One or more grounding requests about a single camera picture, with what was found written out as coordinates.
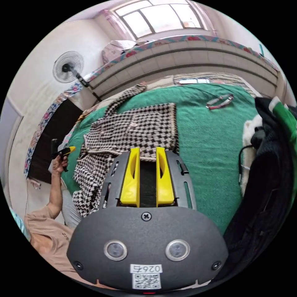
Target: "fan stand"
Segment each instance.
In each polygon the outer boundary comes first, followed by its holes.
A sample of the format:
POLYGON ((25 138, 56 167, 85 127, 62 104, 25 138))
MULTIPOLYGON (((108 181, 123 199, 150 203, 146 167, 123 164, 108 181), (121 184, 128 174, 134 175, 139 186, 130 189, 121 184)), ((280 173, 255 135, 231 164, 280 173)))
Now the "fan stand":
POLYGON ((92 87, 90 86, 90 84, 88 82, 86 82, 83 77, 74 69, 74 64, 73 63, 66 63, 62 66, 62 71, 67 73, 67 72, 71 72, 78 80, 79 82, 85 87, 88 88, 92 94, 95 96, 95 98, 101 102, 102 100, 100 99, 100 97, 93 91, 92 87))

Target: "electric fan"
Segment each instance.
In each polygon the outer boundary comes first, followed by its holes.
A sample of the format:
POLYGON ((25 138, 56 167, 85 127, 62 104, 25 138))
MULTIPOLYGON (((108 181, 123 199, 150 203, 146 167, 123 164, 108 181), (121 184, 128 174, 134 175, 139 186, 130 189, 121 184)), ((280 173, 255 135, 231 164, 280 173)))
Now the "electric fan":
POLYGON ((75 79, 88 88, 97 100, 102 101, 92 87, 80 75, 84 67, 84 59, 78 52, 70 51, 61 55, 55 62, 53 67, 53 76, 60 83, 70 83, 75 79))

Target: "houndstooth shirt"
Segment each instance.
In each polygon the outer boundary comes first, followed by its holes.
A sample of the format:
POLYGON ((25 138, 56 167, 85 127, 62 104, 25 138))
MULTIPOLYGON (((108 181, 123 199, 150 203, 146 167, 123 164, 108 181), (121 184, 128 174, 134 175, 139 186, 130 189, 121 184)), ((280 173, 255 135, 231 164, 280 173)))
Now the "houndstooth shirt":
POLYGON ((140 147, 142 161, 156 161, 156 147, 178 152, 176 106, 174 103, 138 108, 117 114, 117 109, 129 98, 145 91, 136 85, 112 102, 104 117, 91 125, 84 135, 73 178, 80 190, 73 202, 81 216, 99 208, 101 188, 114 158, 131 148, 140 147))

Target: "beige shirt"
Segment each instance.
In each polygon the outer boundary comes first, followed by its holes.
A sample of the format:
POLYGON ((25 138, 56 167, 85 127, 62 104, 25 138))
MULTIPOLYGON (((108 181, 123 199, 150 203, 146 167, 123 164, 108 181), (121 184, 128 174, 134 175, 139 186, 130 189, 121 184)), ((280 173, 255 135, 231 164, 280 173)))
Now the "beige shirt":
MULTIPOLYGON (((44 235, 52 239, 52 249, 47 253, 40 254, 49 264, 73 279, 94 286, 77 274, 67 258, 66 253, 73 230, 55 221, 47 206, 27 214, 24 223, 31 234, 44 235)), ((97 286, 111 289, 99 283, 97 286)))

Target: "gray plastic cover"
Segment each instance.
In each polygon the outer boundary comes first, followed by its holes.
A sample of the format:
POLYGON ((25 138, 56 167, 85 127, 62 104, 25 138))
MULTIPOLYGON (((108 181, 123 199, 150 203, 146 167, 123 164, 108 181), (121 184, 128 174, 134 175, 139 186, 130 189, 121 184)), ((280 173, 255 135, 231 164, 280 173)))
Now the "gray plastic cover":
POLYGON ((135 293, 161 292, 203 284, 213 279, 224 265, 228 250, 212 220, 185 207, 130 208, 110 207, 83 218, 74 230, 67 257, 85 280, 135 293), (151 214, 149 221, 141 217, 151 214), (165 255, 166 246, 181 239, 190 246, 182 261, 165 255), (104 254, 104 245, 118 240, 127 247, 127 256, 113 261, 104 254), (133 289, 130 265, 161 265, 161 288, 133 289))

